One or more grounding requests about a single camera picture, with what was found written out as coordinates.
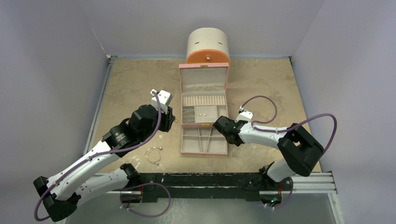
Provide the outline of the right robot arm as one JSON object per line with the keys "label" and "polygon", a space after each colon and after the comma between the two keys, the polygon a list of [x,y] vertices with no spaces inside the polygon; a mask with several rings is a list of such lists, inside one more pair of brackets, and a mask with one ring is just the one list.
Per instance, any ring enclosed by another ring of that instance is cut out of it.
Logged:
{"label": "right robot arm", "polygon": [[290,127],[253,126],[252,114],[243,112],[236,119],[220,116],[213,127],[229,144],[259,144],[278,149],[283,158],[265,168],[263,186],[273,190],[280,182],[298,174],[309,176],[325,150],[303,127],[293,123]]}

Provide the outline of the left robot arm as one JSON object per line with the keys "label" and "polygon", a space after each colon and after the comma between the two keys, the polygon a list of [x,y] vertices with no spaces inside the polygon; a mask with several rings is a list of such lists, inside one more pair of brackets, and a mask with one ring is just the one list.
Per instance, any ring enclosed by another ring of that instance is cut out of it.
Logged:
{"label": "left robot arm", "polygon": [[142,105],[106,133],[87,154],[52,177],[40,176],[33,185],[40,196],[34,219],[61,221],[86,202],[113,190],[144,189],[154,182],[143,182],[132,164],[123,164],[102,176],[97,172],[132,150],[148,143],[157,131],[169,132],[176,117],[170,106]]}

